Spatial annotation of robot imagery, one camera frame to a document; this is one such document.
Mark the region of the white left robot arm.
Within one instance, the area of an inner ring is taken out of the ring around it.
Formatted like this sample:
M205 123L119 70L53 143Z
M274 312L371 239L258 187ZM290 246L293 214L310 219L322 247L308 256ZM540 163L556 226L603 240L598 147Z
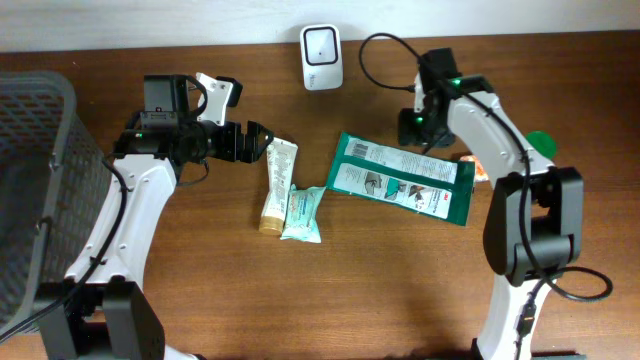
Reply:
M189 164L254 163L274 134L226 118L243 86L234 78L147 75L144 108L104 165L111 183L91 234L59 283L45 283L34 320L50 359L185 359L169 346L143 293L160 215Z

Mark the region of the green glove package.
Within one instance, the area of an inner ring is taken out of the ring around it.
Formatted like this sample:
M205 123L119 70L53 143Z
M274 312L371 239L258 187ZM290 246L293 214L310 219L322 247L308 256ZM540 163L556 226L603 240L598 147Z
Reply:
M464 226L474 177L472 162L432 158L342 133L326 186Z

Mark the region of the white cream tube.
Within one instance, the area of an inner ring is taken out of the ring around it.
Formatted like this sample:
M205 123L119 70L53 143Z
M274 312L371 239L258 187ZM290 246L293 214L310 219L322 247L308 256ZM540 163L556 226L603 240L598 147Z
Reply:
M263 234L283 232L297 151L296 144L279 138L267 147L269 191L259 222Z

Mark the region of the orange tissue pack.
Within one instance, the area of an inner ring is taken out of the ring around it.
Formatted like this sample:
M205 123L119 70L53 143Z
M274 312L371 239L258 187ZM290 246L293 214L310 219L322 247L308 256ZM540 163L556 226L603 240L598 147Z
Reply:
M489 176L488 173L485 171L484 167L482 166L480 160L478 159L477 156L475 155L463 155L460 157L460 161L462 162L470 162L474 164L474 168L475 168L475 175L474 175L474 181L476 183L481 183L481 182L488 182L489 181Z

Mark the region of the green lid seasoning jar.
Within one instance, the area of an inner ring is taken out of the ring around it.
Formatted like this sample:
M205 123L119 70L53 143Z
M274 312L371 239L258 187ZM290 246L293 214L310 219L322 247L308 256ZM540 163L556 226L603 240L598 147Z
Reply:
M548 133L536 130L527 134L525 138L543 157L552 160L557 154L557 144Z

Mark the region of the light green wipes pack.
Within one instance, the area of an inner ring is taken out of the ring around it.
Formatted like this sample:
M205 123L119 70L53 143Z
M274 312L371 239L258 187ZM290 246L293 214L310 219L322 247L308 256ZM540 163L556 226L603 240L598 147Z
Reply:
M325 190L325 187L298 189L291 185L281 240L321 243L316 216Z

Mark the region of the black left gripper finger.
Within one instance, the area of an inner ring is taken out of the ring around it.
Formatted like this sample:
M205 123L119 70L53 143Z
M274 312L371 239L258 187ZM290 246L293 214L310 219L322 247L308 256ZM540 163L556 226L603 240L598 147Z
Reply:
M245 147L247 150L265 150L273 139L274 133L271 130L257 122L247 122L247 133L245 135Z
M248 164L255 163L261 158L264 151L264 146L251 147L249 145L246 145L245 148L240 152L239 160Z

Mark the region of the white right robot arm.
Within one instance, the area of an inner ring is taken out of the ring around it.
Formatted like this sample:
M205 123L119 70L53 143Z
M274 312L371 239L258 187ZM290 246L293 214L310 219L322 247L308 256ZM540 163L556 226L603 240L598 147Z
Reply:
M400 113L400 143L431 148L459 139L493 189L483 247L495 278L472 355L529 359L546 297L560 290L558 278L573 271L581 252L582 176L541 154L508 118L489 82L458 71L451 49L430 50L417 65L414 105Z

